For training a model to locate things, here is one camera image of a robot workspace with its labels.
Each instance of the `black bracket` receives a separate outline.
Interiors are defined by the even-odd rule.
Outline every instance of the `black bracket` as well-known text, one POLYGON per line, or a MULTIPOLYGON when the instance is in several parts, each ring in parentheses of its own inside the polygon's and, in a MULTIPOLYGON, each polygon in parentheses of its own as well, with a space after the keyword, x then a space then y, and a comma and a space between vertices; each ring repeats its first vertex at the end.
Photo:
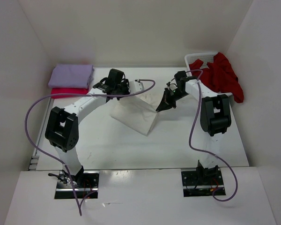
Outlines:
POLYGON ((71 150, 79 139, 76 114, 54 107, 50 112, 45 137, 51 145, 59 147, 63 152, 71 150))
POLYGON ((169 87, 171 83, 167 83, 167 88, 164 89, 163 98, 157 107, 156 111, 164 111, 171 108, 176 108, 176 101, 188 95, 185 91, 185 83, 197 79, 195 76, 187 76, 185 71, 179 71, 174 75, 174 79, 177 84, 175 90, 171 90, 169 87))
POLYGON ((231 125, 229 99, 227 95, 205 97, 201 104, 201 127, 210 136, 217 133, 224 134, 231 125))
POLYGON ((109 71, 108 77, 105 77, 99 83, 96 83, 93 88, 98 88, 107 95, 130 94, 128 79, 125 78, 124 72, 117 69, 111 69, 109 71))
POLYGON ((184 197, 210 196, 217 188, 220 189, 214 195, 226 195, 222 173, 218 166, 204 168, 198 161, 195 169, 181 171, 181 177, 184 197))
MULTIPOLYGON (((58 178, 54 199, 74 198, 74 194, 69 178, 64 176, 63 172, 60 172, 59 175, 55 175, 52 173, 48 175, 58 178)), ((82 179, 80 180, 79 183, 77 183, 77 185, 75 185, 75 190, 78 198, 83 198, 86 194, 88 194, 92 190, 98 191, 99 171, 92 171, 92 172, 85 171, 84 173, 82 172, 82 175, 80 177, 82 177, 82 179)), ((91 194, 88 198, 98 198, 97 191, 91 194)))

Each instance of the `pink cloth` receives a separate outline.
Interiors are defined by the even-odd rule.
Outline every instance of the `pink cloth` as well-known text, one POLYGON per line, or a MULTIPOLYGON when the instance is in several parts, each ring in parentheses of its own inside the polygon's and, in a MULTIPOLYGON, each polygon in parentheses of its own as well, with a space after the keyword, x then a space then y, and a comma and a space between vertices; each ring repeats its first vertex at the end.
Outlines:
POLYGON ((69 97, 75 97, 70 94, 87 94, 89 92, 88 89, 85 88, 53 88, 51 91, 51 94, 68 94, 69 95, 61 95, 61 96, 53 96, 51 98, 69 98, 69 97))

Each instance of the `white panel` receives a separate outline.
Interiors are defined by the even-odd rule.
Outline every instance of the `white panel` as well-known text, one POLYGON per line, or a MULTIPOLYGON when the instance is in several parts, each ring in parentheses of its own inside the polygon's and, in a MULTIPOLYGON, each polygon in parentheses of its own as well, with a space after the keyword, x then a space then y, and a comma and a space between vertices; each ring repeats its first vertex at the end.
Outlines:
MULTIPOLYGON (((183 197, 179 169, 101 171, 98 199, 82 205, 54 200, 56 179, 46 172, 22 172, 5 225, 274 225, 258 171, 238 167, 238 193, 230 202, 209 197, 183 197)), ((222 168, 227 195, 235 182, 222 168)))
MULTIPOLYGON (((21 6, 0 0, 0 224, 4 223, 21 170, 27 170, 32 147, 24 117, 33 100, 44 95, 51 65, 21 6)), ((31 115, 36 138, 45 103, 31 115)))
POLYGON ((281 224, 281 0, 254 1, 227 56, 244 89, 232 107, 244 147, 281 224))
POLYGON ((19 0, 55 62, 183 65, 225 52, 251 0, 19 0))

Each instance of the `cable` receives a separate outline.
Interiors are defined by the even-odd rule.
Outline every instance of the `cable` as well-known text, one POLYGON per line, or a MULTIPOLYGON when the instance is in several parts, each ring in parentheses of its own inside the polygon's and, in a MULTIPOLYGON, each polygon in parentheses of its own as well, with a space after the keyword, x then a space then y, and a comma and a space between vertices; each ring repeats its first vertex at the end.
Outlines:
POLYGON ((69 168, 67 167, 67 165, 59 158, 55 157, 54 155, 51 155, 50 153, 42 150, 41 148, 39 148, 31 139, 29 133, 28 133, 28 126, 27 126, 27 123, 28 123, 28 116, 31 112, 31 110, 33 109, 33 107, 38 104, 39 102, 43 101, 44 99, 46 98, 50 98, 50 97, 53 97, 53 96, 64 96, 64 95, 71 95, 71 96, 76 96, 76 97, 113 97, 113 98, 123 98, 123 97, 131 97, 131 96, 136 96, 136 95, 139 95, 139 94, 142 94, 144 92, 147 92, 149 90, 151 90, 154 86, 155 86, 155 81, 154 80, 150 80, 150 79, 139 79, 139 81, 150 81, 152 82, 153 84, 145 89, 145 90, 142 90, 142 91, 138 91, 134 94, 129 94, 129 95, 104 95, 104 94, 93 94, 93 95, 89 95, 89 94, 68 94, 68 93, 60 93, 60 94, 51 94, 51 95, 47 95, 47 96, 44 96, 44 97, 41 97, 39 100, 35 101, 31 106, 30 108, 28 109, 27 113, 26 113, 26 116, 25 116, 25 122, 24 122, 24 128, 25 128, 25 134, 28 138, 28 141, 30 142, 30 144, 36 148, 38 151, 42 152, 43 154, 59 161, 61 164, 63 164, 65 166, 65 169, 67 171, 67 174, 69 175, 69 179, 71 181, 71 186, 72 186, 72 190, 73 190, 73 194, 74 194, 74 198, 76 200, 76 203, 77 203, 77 206, 78 206, 78 210, 79 210, 79 214, 80 216, 82 216, 82 212, 81 212, 81 205, 82 205, 82 202, 84 201, 84 199, 89 196, 90 194, 92 194, 93 192, 90 192, 88 193, 86 196, 84 196, 84 198, 82 199, 81 203, 79 203, 79 200, 78 200, 78 197, 77 197, 77 194, 76 194, 76 191, 75 191, 75 187, 74 187, 74 183, 73 183, 73 179, 72 179, 72 175, 70 173, 70 170, 69 168))
POLYGON ((216 188, 218 188, 218 187, 219 187, 219 182, 217 182, 217 179, 216 179, 216 178, 214 178, 213 180, 214 180, 215 183, 216 183, 216 188))
POLYGON ((84 192, 85 192, 85 181, 83 182, 83 195, 82 195, 83 198, 84 198, 84 192))
POLYGON ((194 121, 193 121, 193 123, 192 123, 191 133, 190 133, 190 135, 189 135, 189 141, 188 141, 189 147, 190 147, 191 149, 195 150, 195 151, 200 151, 200 152, 208 153, 208 154, 210 154, 210 155, 212 155, 212 156, 218 158, 218 159, 221 160, 224 164, 226 164, 226 166, 231 170, 231 172, 232 172, 232 174, 233 174, 233 177, 234 177, 234 179, 235 179, 235 190, 234 190, 234 193, 233 193, 229 198, 223 199, 223 200, 222 200, 222 199, 216 198, 215 195, 214 195, 214 194, 216 193, 216 191, 218 191, 218 190, 220 190, 220 189, 223 189, 222 187, 217 188, 216 190, 214 190, 214 191, 212 192, 212 196, 213 196, 213 198, 214 198, 215 200, 217 200, 217 201, 219 201, 219 202, 227 202, 227 201, 231 200, 231 199, 236 195, 237 190, 238 190, 238 181, 237 181, 237 177, 236 177, 236 175, 235 175, 235 173, 234 173, 232 167, 231 167, 224 159, 222 159, 221 157, 217 156, 217 155, 214 154, 213 152, 210 152, 210 151, 207 151, 207 150, 202 150, 202 149, 197 149, 197 148, 194 148, 194 147, 192 146, 192 135, 193 135, 193 131, 194 131, 194 129, 195 129, 195 125, 196 125, 198 116, 199 116, 199 112, 200 112, 200 108, 201 108, 201 102, 202 102, 201 86, 200 86, 200 82, 198 82, 198 80, 200 79, 200 77, 201 77, 202 74, 203 74, 203 70, 201 70, 201 69, 194 69, 194 70, 186 71, 186 73, 191 73, 191 72, 194 72, 194 71, 200 71, 201 73, 200 73, 200 75, 199 75, 198 78, 197 78, 197 84, 198 84, 198 88, 199 88, 199 102, 198 102, 198 109, 197 109, 197 112, 196 112, 196 116, 195 116, 195 119, 194 119, 194 121))
POLYGON ((198 183, 199 183, 199 179, 197 180, 197 183, 196 183, 195 187, 193 188, 193 190, 195 190, 197 188, 198 183))

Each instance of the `white wall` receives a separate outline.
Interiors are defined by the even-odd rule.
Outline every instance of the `white wall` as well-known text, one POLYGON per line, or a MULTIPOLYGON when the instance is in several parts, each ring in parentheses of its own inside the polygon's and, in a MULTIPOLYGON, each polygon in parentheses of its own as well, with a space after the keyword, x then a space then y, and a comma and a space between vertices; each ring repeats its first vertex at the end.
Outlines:
POLYGON ((228 49, 251 0, 19 0, 54 62, 184 65, 228 49))
POLYGON ((238 129, 281 225, 281 0, 254 0, 227 56, 245 94, 238 129))
MULTIPOLYGON (((24 134, 24 117, 32 102, 47 93, 51 63, 16 0, 0 0, 0 225, 4 223, 21 170, 33 148, 24 134)), ((30 118, 37 136, 44 108, 30 118)))

